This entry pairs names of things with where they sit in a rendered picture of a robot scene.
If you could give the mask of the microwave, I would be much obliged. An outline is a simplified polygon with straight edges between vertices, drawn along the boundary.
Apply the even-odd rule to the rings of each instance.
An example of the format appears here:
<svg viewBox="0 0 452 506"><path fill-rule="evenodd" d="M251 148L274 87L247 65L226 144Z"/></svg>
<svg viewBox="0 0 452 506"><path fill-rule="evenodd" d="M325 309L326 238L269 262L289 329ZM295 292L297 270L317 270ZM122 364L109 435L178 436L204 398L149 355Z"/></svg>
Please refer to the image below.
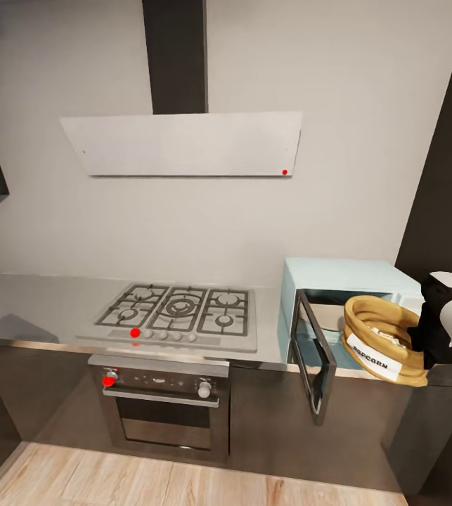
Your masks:
<svg viewBox="0 0 452 506"><path fill-rule="evenodd" d="M324 423L338 369L327 340L342 341L344 306L354 296L379 297L418 316L426 302L421 284L386 261L284 259L280 300L314 426Z"/></svg>

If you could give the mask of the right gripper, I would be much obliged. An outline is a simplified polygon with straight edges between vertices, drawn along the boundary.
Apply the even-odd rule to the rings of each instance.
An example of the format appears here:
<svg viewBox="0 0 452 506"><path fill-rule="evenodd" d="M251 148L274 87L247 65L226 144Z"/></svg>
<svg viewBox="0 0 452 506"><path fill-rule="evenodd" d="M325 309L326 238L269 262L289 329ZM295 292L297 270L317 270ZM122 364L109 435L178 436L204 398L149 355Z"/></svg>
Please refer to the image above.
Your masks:
<svg viewBox="0 0 452 506"><path fill-rule="evenodd" d="M409 327L407 332L411 336L414 352L424 351L424 369L452 364L452 341L444 327L433 328L419 319L418 327Z"/></svg>

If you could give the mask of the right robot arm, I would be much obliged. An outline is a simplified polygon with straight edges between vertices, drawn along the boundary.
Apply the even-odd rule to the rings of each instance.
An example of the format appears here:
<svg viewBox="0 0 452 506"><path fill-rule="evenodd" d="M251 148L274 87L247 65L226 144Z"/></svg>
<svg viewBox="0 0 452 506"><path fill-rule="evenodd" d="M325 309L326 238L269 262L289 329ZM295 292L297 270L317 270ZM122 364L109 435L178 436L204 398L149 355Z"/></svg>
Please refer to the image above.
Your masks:
<svg viewBox="0 0 452 506"><path fill-rule="evenodd" d="M424 369L452 364L452 273L433 272L421 282L425 303L418 327L409 327L412 349L424 351Z"/></svg>

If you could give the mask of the popcorn bag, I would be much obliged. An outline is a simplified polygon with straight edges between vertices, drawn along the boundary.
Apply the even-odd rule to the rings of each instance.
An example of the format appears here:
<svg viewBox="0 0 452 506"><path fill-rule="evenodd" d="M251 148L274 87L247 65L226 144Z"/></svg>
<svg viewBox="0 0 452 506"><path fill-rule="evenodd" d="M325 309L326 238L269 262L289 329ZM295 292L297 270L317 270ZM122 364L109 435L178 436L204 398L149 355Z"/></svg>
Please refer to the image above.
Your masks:
<svg viewBox="0 0 452 506"><path fill-rule="evenodd" d="M379 297L354 296L344 318L343 346L368 373L389 383L427 386L424 351L414 352L407 332L418 327L420 316Z"/></svg>

